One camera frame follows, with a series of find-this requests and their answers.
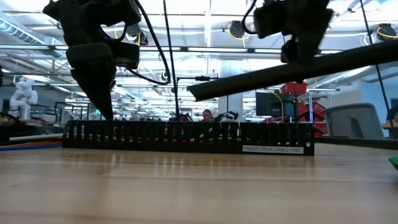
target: label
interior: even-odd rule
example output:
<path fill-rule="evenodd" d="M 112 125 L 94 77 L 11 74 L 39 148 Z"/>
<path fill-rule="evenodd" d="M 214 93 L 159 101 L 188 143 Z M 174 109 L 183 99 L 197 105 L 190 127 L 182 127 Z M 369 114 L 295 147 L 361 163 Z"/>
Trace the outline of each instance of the label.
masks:
<path fill-rule="evenodd" d="M 258 153 L 279 153 L 279 154 L 304 154 L 303 147 L 288 147 L 288 146 L 246 146 L 242 148 L 243 152 L 258 152 Z"/>

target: white humanoid robot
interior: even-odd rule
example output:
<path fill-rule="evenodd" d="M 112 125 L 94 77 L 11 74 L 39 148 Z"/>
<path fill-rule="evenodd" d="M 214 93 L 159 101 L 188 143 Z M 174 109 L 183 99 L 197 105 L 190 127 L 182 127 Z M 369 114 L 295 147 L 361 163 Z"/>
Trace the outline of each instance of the white humanoid robot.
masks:
<path fill-rule="evenodd" d="M 37 103 L 37 92 L 32 90 L 34 80 L 20 78 L 15 84 L 15 93 L 10 99 L 9 114 L 20 117 L 20 119 L 30 119 L 30 106 Z"/>

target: black cable tray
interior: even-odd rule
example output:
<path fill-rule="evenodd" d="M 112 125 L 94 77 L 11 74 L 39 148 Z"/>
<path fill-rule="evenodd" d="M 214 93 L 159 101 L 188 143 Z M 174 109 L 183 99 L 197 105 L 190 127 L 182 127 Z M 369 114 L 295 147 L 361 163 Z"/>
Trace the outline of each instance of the black cable tray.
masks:
<path fill-rule="evenodd" d="M 314 155 L 313 125 L 300 123 L 69 121 L 65 126 L 62 146 L 134 151 Z"/>

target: desk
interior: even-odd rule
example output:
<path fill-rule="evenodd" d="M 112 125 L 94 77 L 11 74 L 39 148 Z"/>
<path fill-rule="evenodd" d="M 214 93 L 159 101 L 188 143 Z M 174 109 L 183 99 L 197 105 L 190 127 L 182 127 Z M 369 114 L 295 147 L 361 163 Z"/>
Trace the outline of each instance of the desk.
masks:
<path fill-rule="evenodd" d="M 0 152 L 13 224 L 396 224 L 398 151 L 315 156 L 47 149 Z"/>
<path fill-rule="evenodd" d="M 386 124 L 382 124 L 382 128 L 388 130 L 388 135 L 390 139 L 393 139 L 395 136 L 395 139 L 398 139 L 398 123 L 393 122 L 392 125 L 394 126 L 393 128 L 391 127 L 390 122 L 387 122 Z"/>

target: black cable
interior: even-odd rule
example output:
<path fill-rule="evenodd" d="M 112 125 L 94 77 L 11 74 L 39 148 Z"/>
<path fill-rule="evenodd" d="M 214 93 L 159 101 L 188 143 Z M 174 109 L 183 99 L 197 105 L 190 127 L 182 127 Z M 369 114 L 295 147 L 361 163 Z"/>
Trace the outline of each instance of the black cable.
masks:
<path fill-rule="evenodd" d="M 248 11 L 246 12 L 246 14 L 243 16 L 243 19 L 242 19 L 242 22 L 241 22 L 241 23 L 242 23 L 243 30 L 244 30 L 245 32 L 247 32 L 248 34 L 257 34 L 256 31 L 251 31 L 251 30 L 249 30 L 249 29 L 246 27 L 246 18 L 248 17 L 249 13 L 253 10 L 254 6 L 256 6 L 256 2 L 257 2 L 257 0 L 253 0 L 253 2 L 252 2 L 252 4 L 251 4 L 250 8 L 249 8 Z"/>
<path fill-rule="evenodd" d="M 152 38 L 154 39 L 154 42 L 155 42 L 155 45 L 156 45 L 157 49 L 159 50 L 160 57 L 162 58 L 162 61 L 163 61 L 163 64 L 164 64 L 164 67 L 165 67 L 165 70 L 166 70 L 167 81 L 166 82 L 160 82 L 160 81 L 157 81 L 157 80 L 153 80 L 153 79 L 150 79 L 148 77 L 145 77 L 145 76 L 141 75 L 140 73 L 137 73 L 137 72 L 133 71 L 130 68 L 126 68 L 126 69 L 129 72 L 135 74 L 137 77 L 142 78 L 144 80 L 147 80 L 148 82 L 152 82 L 152 83 L 155 83 L 155 84 L 158 84 L 158 85 L 168 85 L 171 82 L 171 75 L 170 75 L 169 65 L 167 64 L 167 61 L 166 61 L 166 57 L 165 57 L 165 55 L 163 53 L 162 48 L 160 47 L 159 41 L 157 40 L 156 34 L 154 32 L 154 28 L 152 27 L 152 24 L 150 23 L 148 15 L 146 14 L 144 8 L 139 3 L 139 1 L 138 0 L 134 0 L 134 1 L 136 2 L 139 10 L 142 12 L 142 15 L 144 16 L 144 19 L 145 19 L 145 21 L 146 21 L 146 23 L 148 25 L 149 32 L 152 35 Z M 167 35 L 170 35 L 170 30 L 169 29 L 167 29 Z"/>
<path fill-rule="evenodd" d="M 372 36 L 371 36 L 372 33 L 371 33 L 371 30 L 369 29 L 368 20 L 366 19 L 366 13 L 365 13 L 365 10 L 364 10 L 364 7 L 363 7 L 363 0 L 359 0 L 359 1 L 361 2 L 363 19 L 365 20 L 366 31 L 367 31 L 368 36 L 369 36 L 369 43 L 370 43 L 370 45 L 372 45 L 373 44 Z M 386 90 L 384 89 L 383 80 L 381 78 L 380 68 L 379 68 L 378 64 L 375 64 L 374 66 L 376 66 L 377 77 L 379 78 L 379 83 L 380 83 L 381 91 L 382 91 L 382 94 L 383 94 L 384 103 L 386 104 L 386 109 L 387 109 L 387 113 L 388 113 L 388 111 L 390 110 L 390 107 L 388 105 L 388 99 L 387 99 L 387 95 L 386 95 Z M 390 121 L 391 128 L 393 128 L 394 124 L 393 124 L 392 120 L 389 119 L 389 121 Z"/>
<path fill-rule="evenodd" d="M 173 86 L 174 86 L 174 100 L 175 100 L 175 118 L 177 121 L 180 120 L 180 107 L 178 106 L 178 86 L 177 86 L 177 78 L 175 77 L 175 69 L 174 69 L 174 58 L 173 58 L 173 50 L 172 50 L 172 39 L 170 37 L 170 27 L 169 27 L 169 19 L 167 18 L 167 7 L 166 0 L 163 0 L 163 9 L 164 9 L 164 20 L 166 22 L 166 30 L 167 30 L 167 40 L 169 42 L 169 51 L 170 51 L 170 61 L 172 64 L 172 78 L 173 78 Z"/>

